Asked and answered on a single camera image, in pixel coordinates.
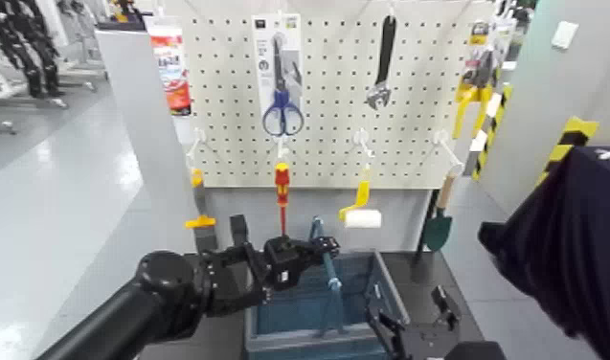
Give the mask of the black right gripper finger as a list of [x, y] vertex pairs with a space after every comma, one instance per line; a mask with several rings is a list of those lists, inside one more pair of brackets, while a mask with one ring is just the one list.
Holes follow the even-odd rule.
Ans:
[[456, 329], [461, 321], [462, 312], [453, 297], [441, 285], [437, 285], [432, 290], [431, 297], [439, 311], [435, 324]]
[[404, 360], [406, 350], [402, 342], [404, 326], [382, 312], [375, 301], [368, 300], [366, 320], [379, 343], [391, 359]]

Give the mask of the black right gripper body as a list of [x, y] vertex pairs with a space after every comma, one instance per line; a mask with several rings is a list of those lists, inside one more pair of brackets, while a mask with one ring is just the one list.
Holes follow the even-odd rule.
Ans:
[[400, 332], [402, 359], [442, 359], [461, 338], [459, 325], [409, 324]]

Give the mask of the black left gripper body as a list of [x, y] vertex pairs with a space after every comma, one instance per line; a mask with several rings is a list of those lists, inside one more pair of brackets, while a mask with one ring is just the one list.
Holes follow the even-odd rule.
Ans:
[[265, 242], [263, 256], [270, 266], [267, 282], [273, 290], [284, 291], [295, 287], [302, 273], [314, 263], [314, 246], [310, 241], [278, 236]]

